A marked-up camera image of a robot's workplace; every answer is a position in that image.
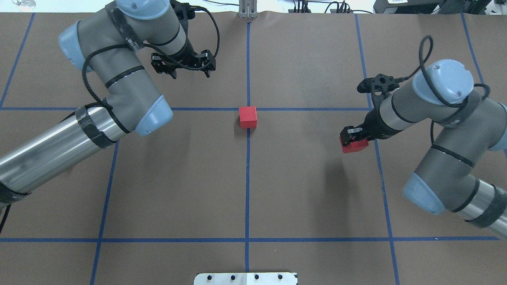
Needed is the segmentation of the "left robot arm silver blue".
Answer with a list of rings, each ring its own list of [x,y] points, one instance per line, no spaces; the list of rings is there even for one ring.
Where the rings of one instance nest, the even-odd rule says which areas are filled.
[[[131,132],[149,135],[173,116],[136,52],[154,50],[158,74],[176,78],[179,68],[216,69],[217,51],[195,52],[188,21],[208,9],[177,0],[114,0],[59,36],[66,58],[81,72],[93,102],[53,128],[1,157],[1,208]]]

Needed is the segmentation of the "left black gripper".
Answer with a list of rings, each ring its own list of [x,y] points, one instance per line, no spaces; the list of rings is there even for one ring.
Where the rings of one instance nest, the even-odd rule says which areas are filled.
[[[158,55],[151,55],[151,65],[158,74],[177,79],[176,69],[200,70],[207,78],[216,70],[216,59],[212,51],[194,51],[191,44],[166,44],[158,46]]]

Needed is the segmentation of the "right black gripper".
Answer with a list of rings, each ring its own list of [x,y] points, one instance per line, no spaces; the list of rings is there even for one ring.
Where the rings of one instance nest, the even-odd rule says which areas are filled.
[[[341,131],[341,145],[348,146],[352,142],[368,139],[387,139],[387,125],[380,116],[379,111],[370,111],[364,119],[363,126],[346,126]]]

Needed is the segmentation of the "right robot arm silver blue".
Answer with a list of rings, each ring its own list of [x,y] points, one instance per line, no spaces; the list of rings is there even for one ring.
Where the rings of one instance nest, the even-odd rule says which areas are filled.
[[[379,74],[358,85],[360,93],[381,95],[374,97],[374,108],[362,124],[341,131],[344,153],[431,119],[442,130],[410,175],[404,197],[432,215],[450,211],[505,238],[506,191],[471,170],[486,151],[506,149],[506,105],[480,94],[471,73],[453,59],[438,60],[404,86],[399,83]]]

